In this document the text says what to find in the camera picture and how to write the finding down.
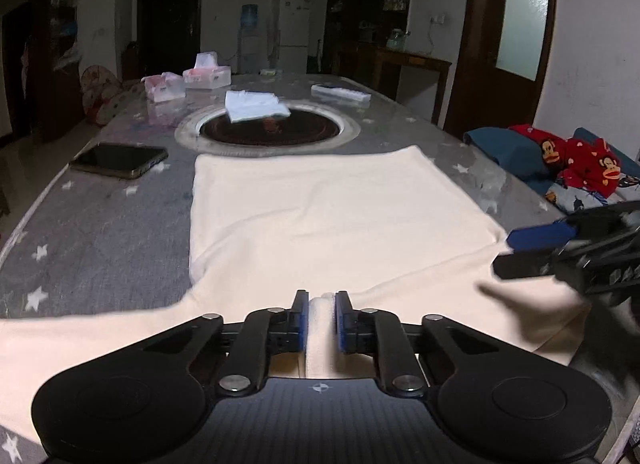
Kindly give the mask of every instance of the phone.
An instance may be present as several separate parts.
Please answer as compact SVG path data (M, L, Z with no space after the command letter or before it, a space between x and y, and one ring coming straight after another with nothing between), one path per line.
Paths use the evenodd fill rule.
M137 179L168 156L166 149L159 147L98 143L91 150L79 154L69 166L72 170Z

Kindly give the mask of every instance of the silver bolt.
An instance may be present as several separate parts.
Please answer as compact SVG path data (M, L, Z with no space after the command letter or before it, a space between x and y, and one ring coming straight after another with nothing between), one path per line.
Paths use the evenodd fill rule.
M404 376L398 376L392 381L392 384L398 390L402 390L403 392L415 392L416 390L422 388L422 386L424 385L424 381L422 381L417 376L406 374Z
M242 392L249 388L251 380L239 374L231 374L223 377L218 384L229 392Z

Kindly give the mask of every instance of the tiled floor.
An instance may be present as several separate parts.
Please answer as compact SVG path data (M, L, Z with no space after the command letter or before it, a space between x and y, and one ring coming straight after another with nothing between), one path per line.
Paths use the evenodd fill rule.
M0 248L47 184L98 130L82 121L52 143L34 145L31 137L24 137L0 149L0 186L11 210L0 217Z

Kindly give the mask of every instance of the refrigerator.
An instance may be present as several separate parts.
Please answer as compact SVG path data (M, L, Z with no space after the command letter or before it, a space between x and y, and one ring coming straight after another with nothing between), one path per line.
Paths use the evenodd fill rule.
M275 0L275 44L272 66L283 72L306 73L311 0Z

